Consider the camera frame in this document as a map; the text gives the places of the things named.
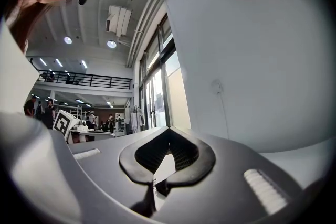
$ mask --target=metal railing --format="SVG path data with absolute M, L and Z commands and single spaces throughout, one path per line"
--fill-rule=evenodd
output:
M 39 77 L 37 81 L 46 81 L 53 83 L 64 83 L 72 85 L 114 88 L 114 89 L 131 89 L 131 80 L 128 78 L 108 77 L 93 74 L 61 72 L 39 70 Z

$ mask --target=white ceiling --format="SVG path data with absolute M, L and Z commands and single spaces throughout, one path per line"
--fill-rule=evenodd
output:
M 50 91 L 48 90 L 33 88 L 31 92 L 32 94 L 39 96 L 40 97 L 39 100 L 41 100 L 42 102 L 45 99 L 48 99 L 48 97 L 50 97 Z M 109 108 L 107 102 L 111 102 L 115 108 L 125 107 L 127 101 L 129 100 L 129 98 L 127 97 L 108 97 L 108 96 L 99 96 L 90 94 L 75 94 L 68 92 L 56 92 L 55 99 L 57 100 L 57 102 L 55 102 L 56 104 L 64 102 L 68 103 L 69 105 L 78 105 L 79 103 L 76 102 L 76 99 L 79 99 L 84 103 L 90 104 L 92 106 L 96 107 L 102 106 L 105 108 Z
M 117 41 L 114 33 L 105 31 L 108 8 L 110 5 L 122 6 L 133 10 L 126 36 L 131 42 L 147 0 L 88 0 L 79 6 L 77 1 L 59 4 L 41 18 L 29 38 L 27 56 L 60 58 L 74 61 L 74 69 L 84 57 L 109 59 L 125 62 L 129 47 L 118 44 L 116 48 L 107 47 L 108 40 Z M 73 43 L 65 44 L 64 37 L 70 36 Z

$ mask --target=ceiling-mounted air conditioning unit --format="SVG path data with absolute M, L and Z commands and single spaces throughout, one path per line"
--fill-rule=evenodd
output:
M 117 37 L 126 35 L 131 15 L 131 10 L 117 6 L 110 6 L 109 17 L 106 20 L 106 32 L 114 32 Z

